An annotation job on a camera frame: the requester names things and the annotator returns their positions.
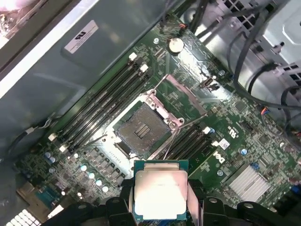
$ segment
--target green circuit board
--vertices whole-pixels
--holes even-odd
[[[199,131],[192,131],[193,136],[188,134],[188,137],[193,141],[191,145],[195,143],[190,146],[191,151],[193,148],[197,151],[185,158],[189,158],[190,178],[199,179],[208,194],[235,206],[241,198],[231,189],[230,181],[235,179],[235,172],[249,165],[269,185],[257,200],[263,206],[271,208],[281,194],[289,191],[292,185],[287,179],[300,173],[297,159],[301,155],[268,132],[257,104],[235,93],[225,67],[189,30],[180,35],[182,27],[181,21],[173,15],[169,16],[164,28],[156,25],[100,76],[100,80],[35,145],[32,153],[16,163],[34,186],[54,191],[53,205],[62,198],[58,187],[70,188],[69,194],[75,199],[79,199],[77,192],[84,189],[84,200],[88,202],[118,195],[122,178],[133,176],[131,154],[139,159],[160,159],[170,146],[179,145],[177,141],[194,126]],[[168,49],[174,37],[184,43],[179,54],[171,54]],[[132,53],[140,60],[137,69],[134,63],[128,63]],[[147,71],[137,72],[142,65],[148,66]],[[209,85],[205,84],[208,79],[212,79]],[[177,119],[181,129],[174,130],[170,122],[161,117],[167,125],[166,128],[162,125],[162,137],[152,143],[151,148],[142,150],[135,146],[140,149],[133,152],[133,146],[128,143],[119,145],[116,136],[122,134],[116,131],[121,131],[120,128],[141,108],[144,102],[139,101],[139,97],[142,94],[150,97],[154,88],[156,99]],[[268,121],[271,127],[276,126],[270,118]],[[209,134],[202,132],[205,128],[210,129]],[[142,126],[142,129],[144,132],[149,128]],[[107,136],[86,146],[103,134]],[[49,140],[51,135],[55,135],[52,141]],[[62,145],[72,152],[69,158],[65,150],[59,150]],[[55,162],[45,157],[45,153],[51,153]],[[82,165],[86,165],[87,170],[82,171]],[[88,177],[91,172],[94,178]],[[101,186],[95,184],[97,178],[102,179]],[[102,190],[104,185],[109,188],[106,193]]]

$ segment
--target silver heatsink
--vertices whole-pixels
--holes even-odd
[[[251,202],[256,202],[270,188],[268,182],[251,166],[229,186],[243,201]]]

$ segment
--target motherboard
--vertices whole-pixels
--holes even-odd
[[[236,94],[186,24],[172,14],[165,23],[16,162],[49,211],[66,196],[95,205],[118,196],[135,160],[189,160],[189,178],[232,207],[248,200],[273,210],[299,182],[301,154],[265,128],[261,106]]]

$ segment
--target chip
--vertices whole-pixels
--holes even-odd
[[[266,135],[262,135],[258,140],[260,143],[265,145],[269,141],[269,138]]]
[[[143,104],[117,130],[117,135],[136,154],[143,155],[160,141],[170,128],[147,105]]]
[[[239,112],[242,112],[242,111],[244,110],[245,107],[246,107],[246,105],[245,105],[243,102],[241,102],[241,101],[237,102],[236,105],[235,105],[235,108],[236,108]]]

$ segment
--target dell logo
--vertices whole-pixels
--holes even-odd
[[[223,163],[224,161],[226,161],[219,153],[218,151],[213,153],[213,156],[215,156],[215,158],[220,162]]]
[[[80,40],[82,37],[84,37],[86,32],[81,32],[78,34],[78,36],[75,37],[76,40]]]

